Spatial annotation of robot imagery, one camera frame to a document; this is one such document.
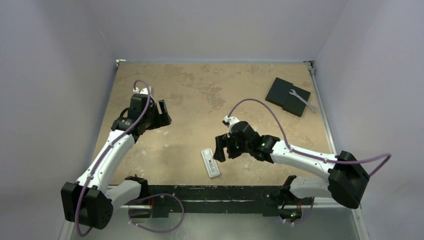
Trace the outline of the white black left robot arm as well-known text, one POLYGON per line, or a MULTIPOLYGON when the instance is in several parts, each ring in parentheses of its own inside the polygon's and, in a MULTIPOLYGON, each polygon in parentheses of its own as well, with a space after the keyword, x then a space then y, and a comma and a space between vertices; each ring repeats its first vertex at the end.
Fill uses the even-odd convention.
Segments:
POLYGON ((66 182, 61 188, 65 219, 102 230, 121 206, 131 201, 146 203, 150 191, 144 178, 128 176, 120 185, 111 189, 108 186, 139 137, 171 122, 164 100, 155 101, 145 93, 133 94, 129 107, 112 123, 106 143, 89 168, 75 182, 66 182))

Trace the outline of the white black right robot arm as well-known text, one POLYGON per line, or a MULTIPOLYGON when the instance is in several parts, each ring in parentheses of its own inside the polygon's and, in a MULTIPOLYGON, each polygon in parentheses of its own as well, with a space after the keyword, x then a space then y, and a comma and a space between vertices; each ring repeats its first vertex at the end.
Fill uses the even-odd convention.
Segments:
POLYGON ((215 137, 213 158, 219 162, 249 154, 261 162, 291 166, 313 177, 291 176, 280 196, 288 204, 304 198, 332 198, 338 204, 357 209, 370 180, 370 175, 353 154, 320 153, 288 147, 280 138, 260 135, 246 121, 229 123, 228 132, 215 137))

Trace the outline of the white remote control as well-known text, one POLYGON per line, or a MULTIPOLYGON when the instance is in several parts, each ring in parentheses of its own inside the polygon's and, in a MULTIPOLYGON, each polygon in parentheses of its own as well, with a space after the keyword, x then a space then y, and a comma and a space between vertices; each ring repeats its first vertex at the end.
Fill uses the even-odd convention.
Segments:
POLYGON ((206 167, 208 176, 216 178, 221 175, 216 160, 214 159, 214 154, 210 148, 204 149, 201 151, 201 156, 206 167))

